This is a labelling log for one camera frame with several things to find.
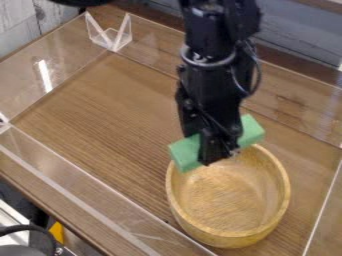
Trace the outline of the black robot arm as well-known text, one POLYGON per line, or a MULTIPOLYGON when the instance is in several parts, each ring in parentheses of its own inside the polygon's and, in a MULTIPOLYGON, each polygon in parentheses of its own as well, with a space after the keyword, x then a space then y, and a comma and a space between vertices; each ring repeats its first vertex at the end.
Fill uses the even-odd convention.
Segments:
POLYGON ((246 126, 244 101, 256 94, 262 71, 252 37, 260 32, 256 0, 178 0, 185 21, 176 101, 184 139, 169 146, 184 172, 234 156, 258 141, 246 126))

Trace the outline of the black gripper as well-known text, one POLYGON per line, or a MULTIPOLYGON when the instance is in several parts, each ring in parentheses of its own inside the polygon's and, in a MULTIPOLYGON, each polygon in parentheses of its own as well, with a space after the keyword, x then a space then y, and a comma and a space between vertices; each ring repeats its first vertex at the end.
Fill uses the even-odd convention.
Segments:
POLYGON ((241 49, 216 59, 181 51, 176 100, 184 135, 200 132, 200 162, 230 158, 244 134, 241 105, 258 90, 262 78, 254 51, 241 49))

